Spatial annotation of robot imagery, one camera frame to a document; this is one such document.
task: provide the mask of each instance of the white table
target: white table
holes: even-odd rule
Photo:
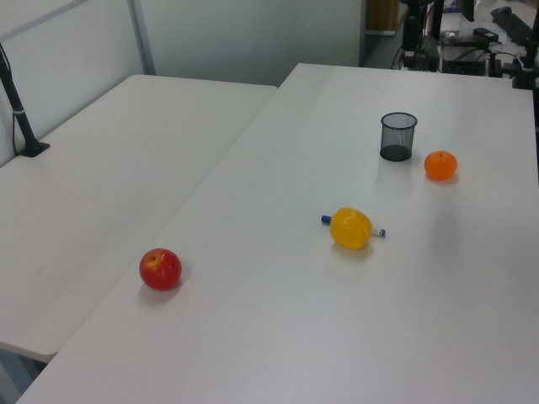
[[[531,94],[508,80],[300,65],[20,404],[535,403],[539,199]],[[378,155],[380,118],[419,120]],[[492,114],[490,111],[504,111]],[[423,160],[459,160],[449,183]],[[351,205],[388,231],[333,245]]]
[[[276,88],[130,77],[0,169],[0,348],[48,361]]]

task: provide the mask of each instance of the wall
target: wall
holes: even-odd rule
[[[89,0],[3,42],[41,138],[142,64],[128,0]],[[19,131],[18,140],[22,140]],[[13,158],[11,105],[0,88],[0,166]]]
[[[298,62],[358,66],[362,0],[133,0],[160,76],[279,86]]]

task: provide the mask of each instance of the black mesh cup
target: black mesh cup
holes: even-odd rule
[[[392,112],[382,117],[382,144],[380,156],[390,162],[403,162],[412,156],[415,116],[405,112]]]

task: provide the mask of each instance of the red apple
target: red apple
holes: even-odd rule
[[[171,289],[182,274],[182,263],[178,256],[165,248],[148,251],[138,268],[144,283],[157,290]]]

